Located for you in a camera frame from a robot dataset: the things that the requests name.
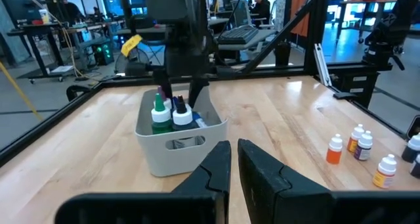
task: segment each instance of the yellow cable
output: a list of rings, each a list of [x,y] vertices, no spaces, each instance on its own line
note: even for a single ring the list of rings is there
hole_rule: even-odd
[[[216,16],[216,13],[217,13],[217,9],[219,8],[219,2],[216,0],[216,5],[215,5],[215,16]]]
[[[32,105],[31,101],[27,98],[27,96],[24,94],[24,92],[19,88],[19,85],[15,82],[13,77],[9,74],[9,72],[6,70],[5,66],[2,62],[0,62],[0,69],[5,73],[6,78],[10,81],[10,83],[13,85],[13,87],[16,89],[16,91],[19,93],[20,97],[25,101],[26,105],[31,109],[31,111],[35,114],[35,116],[39,120],[43,120],[42,116],[39,115],[35,107]]]

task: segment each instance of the bottle label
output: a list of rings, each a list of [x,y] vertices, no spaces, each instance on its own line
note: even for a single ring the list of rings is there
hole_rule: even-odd
[[[373,177],[373,184],[380,188],[389,188],[394,180],[394,175],[385,175],[380,171],[376,171],[375,176]]]
[[[356,147],[357,147],[357,140],[350,138],[350,140],[348,141],[347,150],[353,153],[354,151],[356,151]]]
[[[356,147],[356,151],[354,152],[354,158],[358,160],[367,160],[370,157],[370,149],[363,149],[360,146]]]

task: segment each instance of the wooden table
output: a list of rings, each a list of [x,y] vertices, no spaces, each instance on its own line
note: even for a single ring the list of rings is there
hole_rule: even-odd
[[[0,168],[2,223],[52,223],[68,198],[85,192],[169,192],[188,174],[150,175],[134,134],[144,87],[103,89]],[[379,190],[372,184],[378,162],[399,156],[405,142],[310,77],[211,83],[211,98],[228,118],[232,145],[230,222],[249,223],[238,171],[237,142],[249,139],[283,163],[332,190]],[[352,128],[372,131],[371,159],[347,151],[339,165],[325,161],[330,138],[347,140]],[[419,190],[420,181],[399,157],[394,190]]]

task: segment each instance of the dropper bottle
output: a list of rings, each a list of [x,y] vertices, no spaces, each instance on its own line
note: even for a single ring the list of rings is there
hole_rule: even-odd
[[[184,131],[198,128],[197,123],[192,118],[192,111],[189,110],[182,96],[178,97],[177,109],[173,112],[173,131]],[[174,141],[174,148],[186,148],[196,145],[196,138],[184,138]]]
[[[162,86],[158,86],[157,87],[157,92],[160,94],[160,96],[162,97],[162,101],[163,101],[163,105],[166,108],[169,108],[170,110],[172,109],[172,101],[170,98],[166,97],[165,92],[162,89]]]
[[[171,111],[163,105],[159,93],[155,95],[155,108],[152,109],[152,133],[154,135],[172,132]]]

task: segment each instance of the man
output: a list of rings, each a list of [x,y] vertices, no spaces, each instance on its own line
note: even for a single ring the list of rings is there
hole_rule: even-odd
[[[269,24],[270,20],[270,1],[269,0],[254,0],[256,2],[254,8],[251,9],[252,14],[258,14],[258,16],[253,16],[253,18],[266,18],[263,20],[264,24]],[[259,27],[260,22],[256,22],[255,25]]]
[[[76,22],[79,22],[79,20],[83,20],[85,18],[76,4],[68,2],[67,0],[63,0],[63,4],[64,8],[66,8],[66,13],[64,13],[64,15],[68,16],[67,21],[70,25],[73,25]]]

